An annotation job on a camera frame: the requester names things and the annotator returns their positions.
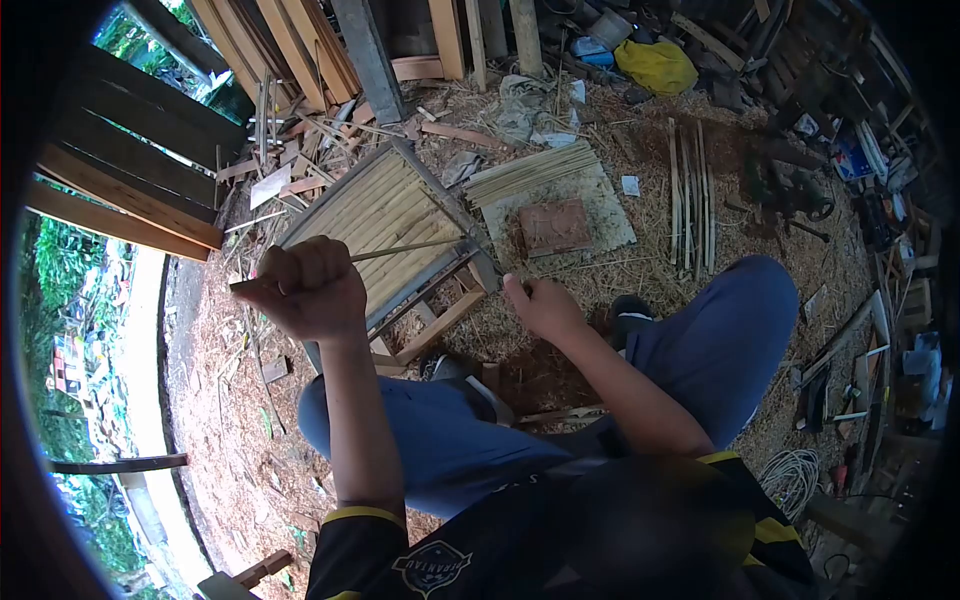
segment dirt floor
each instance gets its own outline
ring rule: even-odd
[[[491,132],[482,124],[491,122],[484,110],[494,105],[496,86],[486,95],[467,84],[407,86],[405,92],[408,100],[431,112],[452,109],[453,113],[442,119],[444,123]],[[742,185],[743,149],[746,130],[765,124],[765,109],[749,108],[737,116],[712,107],[704,92],[655,98],[639,107],[629,107],[612,89],[590,83],[587,98],[599,118],[596,123],[582,126],[580,135],[600,157],[638,241],[635,246],[596,255],[554,273],[534,275],[555,277],[587,312],[595,314],[603,314],[615,297],[632,293],[645,298],[658,315],[666,317],[707,285],[708,277],[695,281],[690,275],[678,276],[667,256],[671,201],[666,127],[667,117],[673,116],[688,131],[695,131],[698,118],[703,120],[718,196],[717,269],[726,268],[742,256],[763,253],[783,263],[794,278],[801,303],[821,286],[827,286],[811,322],[797,320],[784,360],[812,359],[868,298],[872,292],[868,254],[846,189],[832,170],[818,173],[816,180],[825,195],[835,199],[837,209],[824,222],[811,224],[830,235],[829,244],[796,230],[790,237],[781,236],[781,244],[750,237],[747,226],[754,216],[723,205],[724,201],[750,205]],[[558,115],[564,122],[565,110],[567,102],[561,102]],[[636,162],[626,158],[613,141],[614,130],[631,140]],[[382,139],[369,136],[366,149]],[[419,140],[416,147],[420,159],[437,175],[458,151],[475,150],[464,141],[429,135]],[[487,165],[526,156],[538,149],[531,146],[511,153],[489,151]],[[640,177],[639,198],[619,192],[622,175]],[[451,191],[462,200],[459,186]],[[249,219],[249,211],[242,206],[245,202],[242,196],[235,201],[228,226]],[[482,223],[478,211],[471,214]],[[266,598],[300,595],[305,591],[312,537],[301,531],[309,528],[311,519],[322,521],[335,505],[329,464],[307,444],[297,428],[300,390],[314,376],[302,348],[259,317],[252,318],[261,361],[267,364],[285,355],[292,364],[291,374],[269,385],[286,429],[284,434],[276,419],[272,419],[270,438],[265,427],[265,415],[271,413],[270,402],[252,352],[240,351],[245,329],[243,313],[228,294],[230,278],[243,271],[249,273],[265,249],[265,241],[274,239],[289,220],[290,217],[283,216],[257,226],[255,239],[245,236],[236,251],[230,248],[216,252],[203,266],[180,261],[168,274],[167,288],[168,311],[176,306],[177,312],[174,320],[167,320],[166,384],[177,451],[191,457],[190,469],[185,469],[183,475],[190,508],[218,569],[237,573],[279,548],[289,549],[297,557],[291,567],[295,591],[291,592],[276,576],[269,577],[256,590]],[[804,216],[798,220],[804,222]],[[458,285],[451,279],[430,301],[435,312],[456,300],[460,294]],[[422,327],[420,318],[411,314],[400,320],[386,340],[397,350]],[[833,361],[829,382],[831,414],[840,413],[843,408],[841,395],[852,380],[853,357],[869,343],[868,327],[865,325]],[[556,350],[534,340],[519,326],[502,293],[484,299],[445,334],[443,344],[483,361],[501,363],[500,391],[518,415],[599,403],[586,381]],[[221,373],[225,383],[218,390],[215,381]],[[409,371],[405,376],[416,378],[416,372]],[[846,445],[866,435],[866,421],[855,420],[846,440],[834,427],[825,427],[817,435],[800,432],[795,427],[799,399],[790,387],[789,370],[781,369],[753,422],[732,449],[759,474],[781,450],[813,448],[819,453],[822,482],[826,484],[827,469],[842,462]],[[312,479],[322,491],[318,491]],[[440,524],[432,516],[412,512],[408,518],[411,541]],[[809,548],[818,545],[819,532],[807,526],[802,526],[801,531]]]

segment shirt logo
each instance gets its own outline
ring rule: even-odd
[[[403,574],[403,583],[427,600],[430,592],[449,586],[460,571],[470,564],[470,552],[464,556],[445,541],[436,540],[394,561],[394,570]]]

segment hand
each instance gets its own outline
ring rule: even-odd
[[[323,343],[366,332],[367,291],[343,242],[319,235],[290,250],[271,246],[254,281],[263,285],[233,295],[294,339]]]
[[[529,279],[532,294],[512,273],[503,276],[503,288],[516,315],[527,329],[560,348],[563,343],[588,326],[584,311],[561,283],[550,279]]]

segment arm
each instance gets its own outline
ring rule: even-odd
[[[405,518],[403,476],[370,347],[367,292],[347,247],[325,236],[267,250],[256,281],[233,292],[285,334],[320,346],[330,463],[340,507],[373,506]]]
[[[613,413],[638,453],[699,457],[710,454],[707,432],[686,409],[633,365],[623,360],[585,321],[580,306],[560,283],[527,283],[507,274],[504,288],[523,324],[557,347],[584,375]]]

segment sawdust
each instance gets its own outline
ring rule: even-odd
[[[406,84],[404,92],[407,100],[434,114],[452,109],[451,114],[440,119],[442,123],[493,134],[477,124],[483,123],[480,113],[497,99],[495,86],[486,94],[480,94],[465,83],[432,87]],[[702,92],[655,98],[639,107],[627,106],[603,86],[587,82],[587,92],[588,105],[603,120],[582,126],[580,134],[590,140],[611,180],[618,181],[623,175],[639,176],[639,198],[623,196],[616,186],[619,201],[636,232],[637,243],[595,255],[589,262],[571,261],[556,272],[539,275],[554,277],[566,285],[585,311],[596,315],[592,322],[599,321],[610,302],[621,294],[642,296],[662,317],[668,317],[690,302],[707,285],[708,277],[696,281],[690,274],[679,274],[667,256],[671,210],[666,118],[674,116],[688,128],[691,124],[695,128],[696,119],[700,118],[704,121],[708,160],[716,174],[717,270],[722,271],[745,255],[763,253],[783,263],[794,279],[800,302],[806,301],[825,283],[828,293],[818,316],[810,324],[798,320],[784,357],[812,359],[872,290],[867,254],[843,184],[832,172],[817,174],[815,178],[825,193],[836,199],[837,208],[824,222],[811,225],[828,233],[832,241],[825,245],[811,235],[794,231],[791,237],[782,238],[781,253],[775,240],[746,235],[745,227],[755,218],[753,215],[724,206],[724,201],[750,206],[740,175],[743,140],[747,131],[759,130],[765,125],[767,115],[763,109],[748,108],[745,114],[735,115],[712,107]],[[565,123],[566,94],[561,98],[558,120]],[[419,114],[413,118],[422,119]],[[636,161],[626,158],[613,142],[613,128],[630,140]],[[373,145],[361,148],[361,152],[373,148]],[[429,134],[416,142],[418,157],[435,174],[440,174],[446,162],[461,150],[476,151],[466,141]],[[538,150],[524,146],[510,151],[483,149],[482,152],[488,165],[495,165]],[[459,186],[451,192],[470,211]],[[471,215],[478,223],[483,222],[479,211],[471,211]],[[234,216],[230,222],[243,220]],[[250,266],[247,260],[244,268]],[[269,407],[249,353],[244,352],[236,375],[222,393],[224,436],[221,437],[221,409],[213,375],[234,352],[225,342],[222,329],[224,321],[240,319],[239,306],[227,292],[228,273],[235,269],[235,264],[223,262],[221,254],[213,254],[200,282],[203,292],[198,318],[189,331],[178,333],[192,340],[193,361],[197,366],[194,368],[199,368],[202,389],[194,394],[185,382],[171,386],[173,428],[178,451],[191,456],[187,476],[196,491],[191,510],[195,516],[202,517],[197,520],[204,524],[201,534],[207,547],[219,548],[218,553],[211,553],[221,557],[215,567],[236,573],[279,548],[287,548],[296,557],[291,574],[296,595],[300,595],[306,589],[309,553],[298,549],[288,528],[293,522],[290,514],[299,512],[322,521],[334,508],[329,464],[310,448],[297,428],[298,397],[314,373],[299,344],[275,329],[265,333],[260,343],[263,362],[286,354],[293,364],[292,374],[270,384],[288,434],[279,435],[275,424],[275,438],[267,438],[258,409],[269,410]],[[463,287],[451,279],[427,303],[440,314],[462,291]],[[262,327],[263,323],[259,323],[257,326]],[[422,319],[411,313],[384,337],[388,346],[396,351],[423,327]],[[868,337],[869,330],[864,329],[833,362],[829,383],[832,414],[842,408],[840,394],[852,379],[852,358],[866,348]],[[520,326],[502,292],[484,299],[451,327],[443,337],[443,344],[451,351],[482,361],[502,363],[501,393],[518,415],[599,402],[565,358]],[[410,370],[403,376],[416,378],[416,371]],[[845,443],[838,439],[833,427],[825,427],[824,432],[817,435],[796,430],[798,400],[789,389],[788,379],[786,370],[778,373],[756,418],[733,444],[733,449],[754,472],[759,472],[770,457],[785,448],[817,449],[823,470],[842,460]],[[561,428],[570,426],[538,426],[541,431]],[[847,444],[862,440],[865,430],[865,420],[855,422]],[[316,477],[331,493],[321,496],[315,492],[310,477]],[[408,514],[408,519],[411,541],[422,538],[440,524],[434,517],[413,512]],[[238,538],[246,542],[241,544]],[[273,578],[265,580],[256,592],[266,598],[290,595]]]

